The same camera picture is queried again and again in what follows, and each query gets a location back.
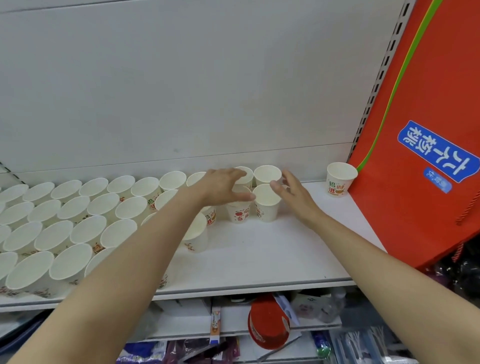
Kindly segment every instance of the left arm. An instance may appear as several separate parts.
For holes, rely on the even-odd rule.
[[[202,207],[254,199],[232,192],[245,174],[209,170],[181,188],[59,304],[9,364],[114,363]]]

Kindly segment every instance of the right arm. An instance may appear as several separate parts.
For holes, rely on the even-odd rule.
[[[325,214],[285,170],[273,190],[316,232],[422,364],[480,362],[480,310]]]

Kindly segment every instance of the hand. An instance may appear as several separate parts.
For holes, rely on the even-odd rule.
[[[300,181],[289,170],[283,170],[283,184],[289,188],[285,189],[277,181],[271,181],[270,187],[279,195],[282,200],[292,209],[295,216],[308,228],[312,229],[315,219],[323,211],[303,187]]]
[[[236,201],[253,201],[255,195],[250,192],[236,193],[232,191],[235,182],[247,174],[244,170],[228,168],[222,170],[208,170],[207,173],[193,186],[201,197],[203,206],[219,206]]]

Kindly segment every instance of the right hand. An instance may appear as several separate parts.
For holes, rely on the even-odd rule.
[[[317,206],[297,177],[289,170],[283,170],[282,175],[284,178],[283,184],[286,184],[289,188],[283,188],[277,181],[271,181],[270,187],[285,201],[305,226],[310,229],[313,228],[316,218],[323,214],[323,211]]]

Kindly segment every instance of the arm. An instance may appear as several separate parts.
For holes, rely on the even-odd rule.
[[[254,199],[232,192],[245,174],[209,170],[180,189],[60,303],[9,364],[114,363],[201,208]]]
[[[316,232],[389,327],[423,364],[477,363],[480,310],[326,215],[289,171],[270,185]]]

